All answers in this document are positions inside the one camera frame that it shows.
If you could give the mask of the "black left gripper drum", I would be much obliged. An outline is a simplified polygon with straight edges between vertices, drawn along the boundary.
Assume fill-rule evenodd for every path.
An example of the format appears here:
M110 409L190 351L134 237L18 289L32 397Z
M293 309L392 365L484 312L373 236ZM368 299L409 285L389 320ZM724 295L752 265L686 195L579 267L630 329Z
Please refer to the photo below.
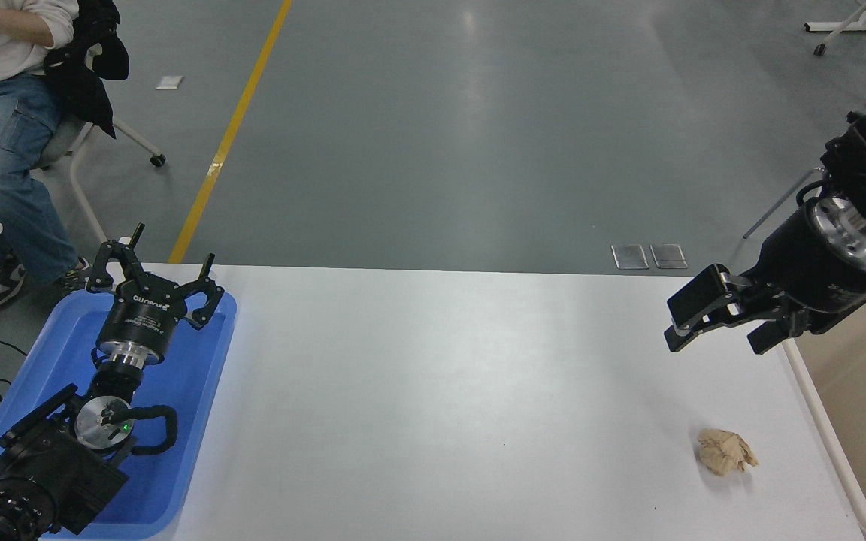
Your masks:
M120 283L114 303L100 330L96 347L113 354L117 346L140 346L148 361L164 361L181 316L186 314L185 298L175 282Z

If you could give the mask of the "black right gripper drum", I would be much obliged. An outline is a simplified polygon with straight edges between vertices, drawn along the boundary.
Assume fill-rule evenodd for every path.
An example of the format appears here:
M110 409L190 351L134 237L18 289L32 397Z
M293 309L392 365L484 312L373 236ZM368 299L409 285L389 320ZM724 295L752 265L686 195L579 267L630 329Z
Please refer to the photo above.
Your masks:
M801 206L761 246L750 280L787 299L777 327L789 336L825 334L866 302L866 264L848 250L840 206Z

